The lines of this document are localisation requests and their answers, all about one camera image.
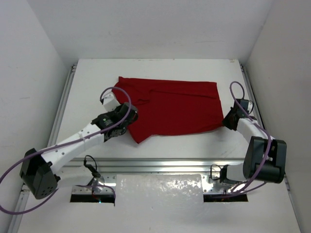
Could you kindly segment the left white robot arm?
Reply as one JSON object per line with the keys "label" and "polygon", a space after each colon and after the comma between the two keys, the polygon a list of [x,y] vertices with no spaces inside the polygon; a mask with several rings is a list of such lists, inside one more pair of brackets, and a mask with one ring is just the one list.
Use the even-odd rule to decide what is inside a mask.
{"label": "left white robot arm", "polygon": [[37,200],[44,199],[53,191],[66,186],[90,186],[103,184],[103,178],[97,169],[87,163],[73,171],[62,168],[73,158],[88,149],[107,140],[125,134],[128,126],[138,118],[138,109],[129,103],[123,103],[114,110],[98,115],[82,130],[71,137],[37,152],[31,149],[26,156],[35,156],[22,163],[20,176]]}

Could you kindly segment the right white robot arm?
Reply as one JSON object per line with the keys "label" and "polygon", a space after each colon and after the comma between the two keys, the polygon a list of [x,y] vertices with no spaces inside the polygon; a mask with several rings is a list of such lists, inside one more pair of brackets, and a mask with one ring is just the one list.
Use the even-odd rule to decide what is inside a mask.
{"label": "right white robot arm", "polygon": [[281,183],[284,179],[287,144],[270,136],[256,118],[249,115],[252,108],[252,101],[237,99],[222,121],[225,127],[244,137],[248,148],[243,163],[221,168],[220,183],[236,184],[253,180]]}

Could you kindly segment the red t-shirt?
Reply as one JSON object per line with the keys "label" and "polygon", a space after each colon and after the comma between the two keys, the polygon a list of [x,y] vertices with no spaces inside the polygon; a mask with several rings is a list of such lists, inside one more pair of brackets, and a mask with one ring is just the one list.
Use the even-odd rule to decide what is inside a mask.
{"label": "red t-shirt", "polygon": [[215,82],[119,77],[113,93],[119,103],[131,100],[138,109],[138,119],[128,127],[136,143],[154,135],[204,133],[222,126]]}

